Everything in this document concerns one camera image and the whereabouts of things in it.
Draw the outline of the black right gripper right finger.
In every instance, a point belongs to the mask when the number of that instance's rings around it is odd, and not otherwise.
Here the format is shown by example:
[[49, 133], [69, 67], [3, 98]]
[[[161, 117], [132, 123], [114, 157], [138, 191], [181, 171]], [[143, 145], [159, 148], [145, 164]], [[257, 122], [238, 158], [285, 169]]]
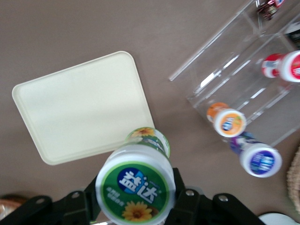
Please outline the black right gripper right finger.
[[263, 225], [264, 222], [235, 196], [228, 193], [212, 199], [184, 185], [178, 168], [173, 168], [175, 205], [166, 225]]

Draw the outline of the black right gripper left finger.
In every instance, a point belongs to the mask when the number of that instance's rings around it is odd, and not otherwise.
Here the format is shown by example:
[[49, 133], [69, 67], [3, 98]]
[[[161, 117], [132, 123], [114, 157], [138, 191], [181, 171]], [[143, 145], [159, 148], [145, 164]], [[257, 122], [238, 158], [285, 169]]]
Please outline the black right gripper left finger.
[[101, 212], [96, 198], [96, 180], [58, 201], [35, 196], [9, 214], [10, 225], [89, 225]]

